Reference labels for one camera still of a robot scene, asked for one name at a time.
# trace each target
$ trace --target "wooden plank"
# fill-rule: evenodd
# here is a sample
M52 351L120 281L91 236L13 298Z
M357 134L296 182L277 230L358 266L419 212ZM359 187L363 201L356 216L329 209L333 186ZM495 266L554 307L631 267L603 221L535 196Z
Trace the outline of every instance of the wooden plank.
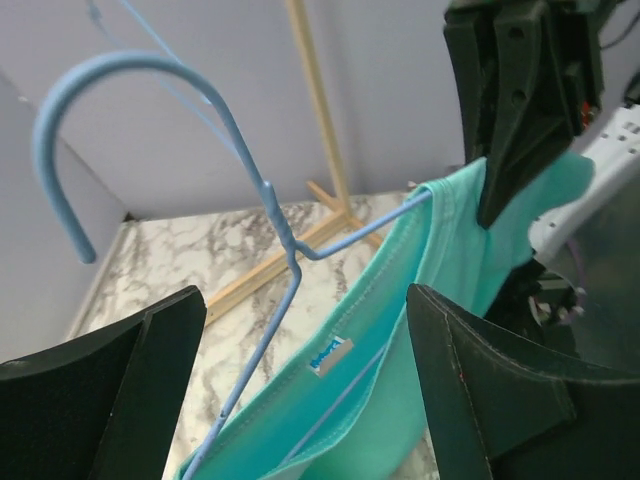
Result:
M337 211L322 219L303 233L299 239L309 244L312 248L318 248L343 230L347 224L348 220L345 212ZM227 285L209 300L205 326L220 318L287 268L284 250L280 249L250 272Z
M300 51L302 66L304 68L307 83L313 101L313 108L316 119L320 125L322 142L329 162L331 180L336 196L341 203L341 209L347 216L351 216L351 203L349 202L349 189L347 187L344 165L340 157L338 141L335 129L329 113L329 104L322 83L320 65L316 57L313 38L309 28L309 20L303 0L287 0L287 11L289 12L289 23Z
M311 193L318 199L318 201L329 207L331 210L338 211L340 209L340 201L325 192L316 182L309 180L307 182L307 188L311 190ZM354 230L359 230L364 227L364 223L355 215L350 215L347 221ZM370 233L367 235L365 240L373 248L378 249L382 245L383 238L377 233Z

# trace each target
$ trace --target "wooden stick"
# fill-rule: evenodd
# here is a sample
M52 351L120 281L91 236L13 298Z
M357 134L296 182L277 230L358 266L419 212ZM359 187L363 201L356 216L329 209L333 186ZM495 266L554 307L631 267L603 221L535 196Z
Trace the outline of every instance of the wooden stick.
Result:
M322 187L316 182L309 180L307 182L307 188L311 190L311 193L318 199L319 202L323 203L334 212L340 210L340 201L325 192ZM349 216L347 221L349 222L349 225L351 225L351 228L353 228L354 230L358 230L364 227L364 223L362 223L362 221L355 215ZM377 233L370 233L369 235L367 235L365 240L373 248L378 249L382 245L383 238Z
M316 118L320 124L322 142L324 143L324 149L329 161L333 188L335 189L336 197L338 197L341 203L341 209L350 217L351 204L349 202L349 189L347 188L344 165L340 157L340 150L338 148L333 123L331 122L329 104L327 103L327 97L322 84L322 75L320 74L320 66L309 29L309 20L304 7L304 0L287 0L287 11L289 12L289 22L291 23L291 28L298 50L300 51L302 64L309 84Z
M348 219L345 212L337 211L307 230L299 239L306 242L312 248L317 248L343 230L347 224ZM285 253L283 249L280 249L276 254L266 259L236 281L227 285L209 300L205 326L220 318L286 269L287 260Z

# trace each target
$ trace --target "robotic arm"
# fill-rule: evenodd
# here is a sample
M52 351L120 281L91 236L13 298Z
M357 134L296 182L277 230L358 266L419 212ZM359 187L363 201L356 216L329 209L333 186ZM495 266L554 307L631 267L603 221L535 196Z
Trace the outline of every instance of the robotic arm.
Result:
M444 34L466 162L488 159L478 209L484 228L600 112L598 33L619 3L452 0Z

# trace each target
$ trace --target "screw hole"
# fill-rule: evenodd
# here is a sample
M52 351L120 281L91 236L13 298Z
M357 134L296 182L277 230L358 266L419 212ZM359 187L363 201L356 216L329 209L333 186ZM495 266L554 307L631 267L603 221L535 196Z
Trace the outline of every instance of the screw hole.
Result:
M522 40L524 38L524 31L520 27L511 27L509 29L509 38L513 40Z
M511 103L514 107L519 107L525 102L526 99L527 96L522 90L516 90L511 94Z

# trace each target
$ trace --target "wooden base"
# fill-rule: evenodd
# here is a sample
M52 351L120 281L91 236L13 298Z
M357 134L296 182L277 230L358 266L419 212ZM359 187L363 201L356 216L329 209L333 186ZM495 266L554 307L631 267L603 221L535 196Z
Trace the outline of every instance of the wooden base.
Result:
M307 186L321 203L333 211L331 215L324 218L299 237L300 240L306 242L311 248L320 247L323 243L344 230L345 227L351 227L357 230L364 226L358 218L353 215L348 215L344 209L341 208L340 201L325 192L318 184L310 181L307 182ZM377 233L368 235L365 240L376 249L382 245L382 237ZM284 250L280 249L260 265L227 285L209 300L205 326L215 322L260 287L285 272L287 268Z

